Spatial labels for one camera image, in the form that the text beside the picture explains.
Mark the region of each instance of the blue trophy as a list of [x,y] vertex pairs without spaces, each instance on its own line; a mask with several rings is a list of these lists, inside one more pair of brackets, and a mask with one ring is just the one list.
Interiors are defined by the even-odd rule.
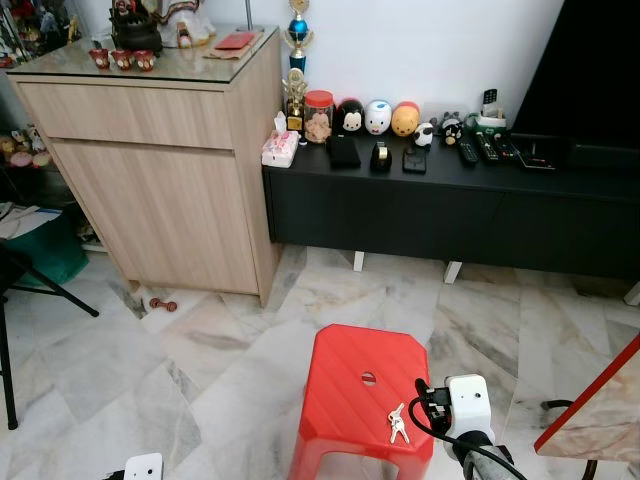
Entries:
[[291,68],[299,68],[304,72],[307,63],[307,56],[304,49],[313,40],[313,32],[309,30],[307,22],[302,18],[302,14],[309,8],[309,0],[289,0],[289,5],[296,13],[296,16],[286,32],[282,32],[284,41],[291,47],[289,55],[289,65]]

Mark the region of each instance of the marble floor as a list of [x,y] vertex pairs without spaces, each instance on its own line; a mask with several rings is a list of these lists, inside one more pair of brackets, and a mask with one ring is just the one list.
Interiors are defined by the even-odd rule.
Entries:
[[[553,420],[542,400],[575,399],[638,334],[624,282],[287,246],[266,308],[181,290],[128,294],[92,254],[58,297],[9,291],[5,304],[20,427],[0,414],[0,479],[102,479],[159,451],[167,480],[286,478],[315,333],[331,323],[406,332],[429,352],[431,383],[466,373],[489,385],[493,428],[530,480],[575,480],[584,461],[536,456]],[[151,310],[161,296],[175,313]],[[395,467],[332,454],[325,479],[394,478]],[[601,462],[597,478],[637,479]],[[425,477],[462,478],[441,444]]]

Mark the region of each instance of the glass top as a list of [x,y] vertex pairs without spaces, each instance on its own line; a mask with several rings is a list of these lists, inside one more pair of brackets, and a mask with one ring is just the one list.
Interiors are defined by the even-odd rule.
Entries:
[[[241,59],[214,60],[204,58],[203,55],[227,35],[234,33],[237,25],[216,25],[215,27],[216,35],[211,37],[207,45],[189,49],[164,48],[160,53],[160,57],[156,59],[153,70],[150,72],[143,72],[135,66],[131,70],[123,72],[111,58],[109,69],[98,69],[89,56],[88,52],[94,46],[92,40],[87,37],[32,60],[7,73],[11,75],[73,75],[231,83],[238,72],[242,70],[242,67],[260,50],[278,28],[266,26],[262,36]],[[109,51],[115,48],[111,39],[103,41],[102,46]]]

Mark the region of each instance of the teal bin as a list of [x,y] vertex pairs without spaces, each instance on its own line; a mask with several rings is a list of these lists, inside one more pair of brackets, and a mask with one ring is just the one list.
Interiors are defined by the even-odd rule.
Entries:
[[[36,270],[56,283],[72,280],[89,263],[64,213],[24,235],[7,240],[4,245],[13,252],[27,255]],[[29,274],[25,274],[19,283],[42,285]]]

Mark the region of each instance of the small dumbbell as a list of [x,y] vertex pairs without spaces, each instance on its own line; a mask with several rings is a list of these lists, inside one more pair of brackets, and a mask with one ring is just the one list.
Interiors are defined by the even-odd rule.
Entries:
[[149,300],[149,306],[151,308],[164,307],[167,309],[167,312],[175,312],[178,309],[178,304],[176,302],[164,303],[162,300],[155,297]]

